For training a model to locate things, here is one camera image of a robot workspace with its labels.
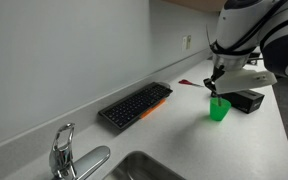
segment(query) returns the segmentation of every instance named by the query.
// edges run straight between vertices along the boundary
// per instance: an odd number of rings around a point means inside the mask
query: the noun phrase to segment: chrome faucet
[[[53,180],[84,180],[110,157],[110,149],[100,146],[73,163],[72,139],[74,123],[66,124],[56,133],[49,156],[49,165],[54,175]],[[63,131],[70,130],[67,142],[59,147],[58,139]]]
[[[72,153],[72,139],[74,133],[74,123],[70,123],[62,126],[56,133],[52,150],[50,153],[50,166],[52,173],[57,179],[76,179],[76,170],[73,163],[73,153]],[[58,139],[61,132],[70,130],[67,142],[65,145],[58,147]]]

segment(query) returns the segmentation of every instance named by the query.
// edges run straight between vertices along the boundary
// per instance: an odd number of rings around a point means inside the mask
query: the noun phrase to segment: black keyboard
[[[171,89],[153,82],[99,111],[99,114],[119,129],[125,129],[172,92]]]

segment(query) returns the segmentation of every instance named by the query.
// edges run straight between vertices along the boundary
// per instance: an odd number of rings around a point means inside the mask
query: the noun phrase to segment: counter
[[[288,180],[288,140],[272,87],[255,90],[265,94],[259,110],[247,115],[231,109],[215,122],[208,117],[210,91],[178,84],[181,79],[202,84],[211,74],[212,62],[203,61],[169,79],[174,92],[166,103],[121,133],[95,123],[75,136],[76,159],[100,145],[111,149],[89,179],[104,178],[127,154],[143,151],[189,180]],[[45,154],[7,179],[51,177]]]

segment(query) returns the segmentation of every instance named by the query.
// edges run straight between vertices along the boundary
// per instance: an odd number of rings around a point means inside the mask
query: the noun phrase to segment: wall
[[[216,21],[158,0],[0,0],[0,142],[207,48]]]

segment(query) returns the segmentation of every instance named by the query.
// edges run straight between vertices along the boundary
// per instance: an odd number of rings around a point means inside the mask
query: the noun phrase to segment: stainless steel sink
[[[184,180],[143,152],[133,152],[110,172],[104,180]]]

